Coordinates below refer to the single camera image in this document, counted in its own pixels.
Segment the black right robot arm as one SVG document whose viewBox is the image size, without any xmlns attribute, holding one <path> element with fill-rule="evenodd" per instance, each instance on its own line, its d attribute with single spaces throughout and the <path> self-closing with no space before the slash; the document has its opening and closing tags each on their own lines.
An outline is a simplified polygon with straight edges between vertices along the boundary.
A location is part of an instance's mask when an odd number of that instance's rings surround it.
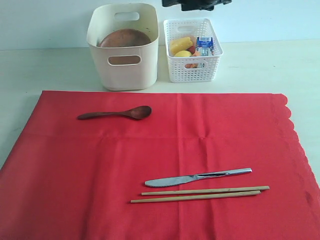
<svg viewBox="0 0 320 240">
<path fill-rule="evenodd" d="M 213 11 L 217 5 L 227 5 L 232 0 L 162 0 L 162 6 L 167 8 L 180 5 L 183 12 L 189 11 Z"/>
</svg>

